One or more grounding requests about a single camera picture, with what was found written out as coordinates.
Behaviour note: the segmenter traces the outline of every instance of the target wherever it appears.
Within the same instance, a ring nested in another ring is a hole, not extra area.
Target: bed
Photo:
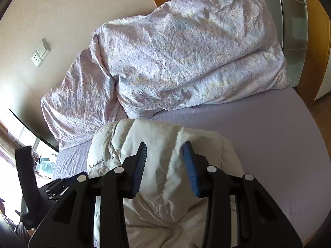
[[[226,104],[164,110],[151,120],[217,131],[231,140],[244,171],[266,188],[302,241],[327,217],[330,159],[315,121],[292,88],[272,89]],[[53,178],[85,171],[90,145],[87,141],[61,150]]]

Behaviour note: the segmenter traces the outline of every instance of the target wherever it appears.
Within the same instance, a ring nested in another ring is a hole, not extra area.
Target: wall switch plate
[[[31,57],[32,61],[34,62],[34,65],[39,67],[42,64],[43,59],[39,56],[38,52],[35,51],[35,53]]]
[[[48,44],[46,43],[46,41],[43,39],[40,43],[40,45],[37,47],[37,52],[39,54],[39,56],[44,60],[45,57],[48,55],[50,49],[48,47]]]

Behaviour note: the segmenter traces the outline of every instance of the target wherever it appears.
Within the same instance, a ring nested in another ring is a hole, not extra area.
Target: light switch
[[[47,54],[50,51],[50,49],[44,39],[41,41],[40,45],[37,47],[36,50],[42,59],[45,59],[45,57],[47,56]]]

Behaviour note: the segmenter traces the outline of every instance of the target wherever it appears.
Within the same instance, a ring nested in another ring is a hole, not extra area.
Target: wooden floor
[[[316,101],[310,111],[322,133],[331,158],[331,94]]]

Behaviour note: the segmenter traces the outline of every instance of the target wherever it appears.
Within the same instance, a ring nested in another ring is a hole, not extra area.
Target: screw head
[[[122,172],[124,172],[124,168],[123,167],[117,167],[117,168],[115,168],[114,172],[115,173],[122,173]]]
[[[210,172],[210,173],[214,173],[214,172],[217,171],[217,168],[214,167],[214,166],[208,166],[208,167],[207,167],[207,171]]]
[[[77,177],[78,182],[84,182],[86,180],[86,175],[80,175]]]
[[[247,173],[247,174],[245,174],[245,179],[247,181],[253,181],[254,180],[254,176],[251,175],[250,173]]]

